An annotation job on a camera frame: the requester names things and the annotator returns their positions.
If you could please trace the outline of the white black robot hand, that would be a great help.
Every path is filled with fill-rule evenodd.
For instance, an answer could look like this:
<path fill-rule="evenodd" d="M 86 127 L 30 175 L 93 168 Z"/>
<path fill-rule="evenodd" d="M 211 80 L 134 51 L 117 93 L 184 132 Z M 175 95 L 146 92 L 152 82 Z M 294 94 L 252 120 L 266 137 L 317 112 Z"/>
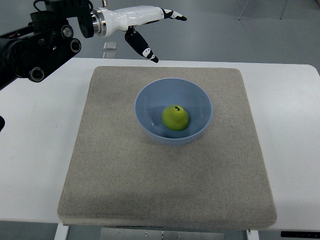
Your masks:
<path fill-rule="evenodd" d="M 140 56 L 154 63 L 158 63 L 159 59 L 135 27 L 164 19 L 187 20 L 185 16 L 174 10 L 149 5 L 126 7 L 117 10 L 100 7 L 92 13 L 93 32 L 96 35 L 109 37 L 116 30 L 121 30 L 125 32 L 125 41 L 131 48 Z"/>

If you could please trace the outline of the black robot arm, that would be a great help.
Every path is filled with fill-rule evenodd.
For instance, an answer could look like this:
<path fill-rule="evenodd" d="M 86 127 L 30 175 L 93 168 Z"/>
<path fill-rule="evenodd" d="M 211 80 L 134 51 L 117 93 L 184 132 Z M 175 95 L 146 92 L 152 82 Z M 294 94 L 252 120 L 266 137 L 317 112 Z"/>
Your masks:
<path fill-rule="evenodd" d="M 46 0 L 45 10 L 31 13 L 31 22 L 0 37 L 0 88 L 18 78 L 39 83 L 78 54 L 68 19 L 77 18 L 82 35 L 94 35 L 93 4 L 89 0 Z"/>

